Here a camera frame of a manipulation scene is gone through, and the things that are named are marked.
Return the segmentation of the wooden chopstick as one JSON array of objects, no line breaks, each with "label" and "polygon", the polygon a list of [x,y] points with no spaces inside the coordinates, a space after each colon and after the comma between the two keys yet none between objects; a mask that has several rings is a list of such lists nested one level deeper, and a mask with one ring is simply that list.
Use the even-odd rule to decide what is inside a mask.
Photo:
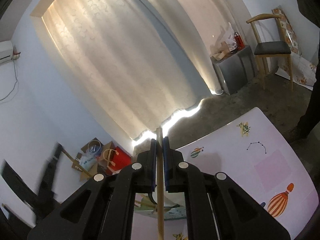
[{"label": "wooden chopstick", "polygon": [[164,175],[163,175],[163,134],[162,128],[156,129],[157,135],[157,217],[158,239],[164,240]]}]

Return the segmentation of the cardboard box with bags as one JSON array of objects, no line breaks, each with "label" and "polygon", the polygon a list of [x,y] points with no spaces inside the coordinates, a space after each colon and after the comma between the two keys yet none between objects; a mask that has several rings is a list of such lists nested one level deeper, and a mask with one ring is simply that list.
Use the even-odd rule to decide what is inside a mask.
[{"label": "cardboard box with bags", "polygon": [[80,172],[80,181],[88,180],[98,172],[98,159],[101,156],[103,144],[97,138],[89,141],[81,148],[75,162],[72,163],[72,169]]}]

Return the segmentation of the red paper shopping bag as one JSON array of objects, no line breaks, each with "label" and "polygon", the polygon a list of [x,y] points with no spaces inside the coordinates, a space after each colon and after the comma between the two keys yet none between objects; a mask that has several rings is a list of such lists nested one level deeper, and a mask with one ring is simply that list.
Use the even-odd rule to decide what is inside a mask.
[{"label": "red paper shopping bag", "polygon": [[104,145],[98,158],[98,165],[107,175],[113,175],[131,164],[131,157],[111,141]]}]

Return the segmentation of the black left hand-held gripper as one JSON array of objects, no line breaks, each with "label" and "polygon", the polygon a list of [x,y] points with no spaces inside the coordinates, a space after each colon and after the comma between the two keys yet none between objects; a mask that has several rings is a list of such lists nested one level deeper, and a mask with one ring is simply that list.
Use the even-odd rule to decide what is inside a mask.
[{"label": "black left hand-held gripper", "polygon": [[[28,205],[35,214],[35,224],[45,219],[60,203],[54,199],[52,191],[56,168],[62,153],[63,147],[57,143],[51,158],[46,162],[41,176],[37,192],[33,192],[14,169],[6,162],[3,162],[1,176],[11,190],[24,204]],[[25,221],[11,211],[6,205],[2,205],[1,211],[1,232],[10,239],[26,239],[31,227]]]}]

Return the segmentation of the pink balloon print tablecloth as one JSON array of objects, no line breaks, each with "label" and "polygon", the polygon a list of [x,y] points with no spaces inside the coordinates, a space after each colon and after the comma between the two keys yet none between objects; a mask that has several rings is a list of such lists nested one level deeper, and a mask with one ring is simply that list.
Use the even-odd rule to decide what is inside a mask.
[{"label": "pink balloon print tablecloth", "polygon": [[224,172],[295,239],[319,204],[315,186],[294,150],[257,107],[182,147],[202,172]]}]

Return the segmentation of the grey metal cabinet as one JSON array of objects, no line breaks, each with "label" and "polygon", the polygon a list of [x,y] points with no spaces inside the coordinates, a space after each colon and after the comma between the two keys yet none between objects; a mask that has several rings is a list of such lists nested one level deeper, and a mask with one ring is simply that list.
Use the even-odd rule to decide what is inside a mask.
[{"label": "grey metal cabinet", "polygon": [[223,91],[232,95],[244,87],[258,74],[257,65],[250,45],[217,61],[211,57],[213,68],[216,71]]}]

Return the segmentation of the red thermos bottle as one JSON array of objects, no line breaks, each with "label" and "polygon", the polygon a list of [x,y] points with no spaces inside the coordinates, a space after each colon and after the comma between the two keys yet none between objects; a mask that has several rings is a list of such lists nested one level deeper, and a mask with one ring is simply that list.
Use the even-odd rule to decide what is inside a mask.
[{"label": "red thermos bottle", "polygon": [[237,50],[240,51],[242,49],[245,48],[245,44],[240,36],[240,34],[238,32],[234,33],[234,39],[236,41],[236,45],[237,45]]}]

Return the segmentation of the cream window curtain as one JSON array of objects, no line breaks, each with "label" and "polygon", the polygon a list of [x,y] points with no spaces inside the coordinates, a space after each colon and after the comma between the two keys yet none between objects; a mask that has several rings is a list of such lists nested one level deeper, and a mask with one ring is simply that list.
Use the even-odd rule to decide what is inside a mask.
[{"label": "cream window curtain", "polygon": [[210,57],[223,0],[53,0],[42,20],[69,71],[131,139],[223,89]]}]

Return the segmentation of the wooden chair black seat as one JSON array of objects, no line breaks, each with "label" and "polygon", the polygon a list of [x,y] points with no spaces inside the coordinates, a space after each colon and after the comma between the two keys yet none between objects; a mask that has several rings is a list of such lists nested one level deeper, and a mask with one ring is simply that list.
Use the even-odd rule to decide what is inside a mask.
[{"label": "wooden chair black seat", "polygon": [[284,32],[282,31],[282,29],[280,29],[281,36],[283,37],[282,41],[262,42],[258,30],[255,26],[255,22],[269,19],[275,19],[277,26],[281,27],[281,15],[278,14],[259,14],[246,21],[247,24],[251,25],[254,36],[257,40],[257,46],[254,50],[254,58],[258,65],[260,81],[263,89],[265,89],[264,78],[269,72],[269,70],[268,67],[264,65],[263,59],[272,57],[283,57],[287,62],[290,77],[290,89],[291,91],[293,91],[293,69],[291,60],[291,49],[289,45],[284,41]]}]

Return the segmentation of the white air conditioner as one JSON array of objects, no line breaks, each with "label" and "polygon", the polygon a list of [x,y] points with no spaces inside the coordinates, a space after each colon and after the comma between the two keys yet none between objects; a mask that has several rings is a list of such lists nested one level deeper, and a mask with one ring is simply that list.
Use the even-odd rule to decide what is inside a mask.
[{"label": "white air conditioner", "polygon": [[0,42],[0,64],[11,61],[13,55],[13,45],[11,41]]}]

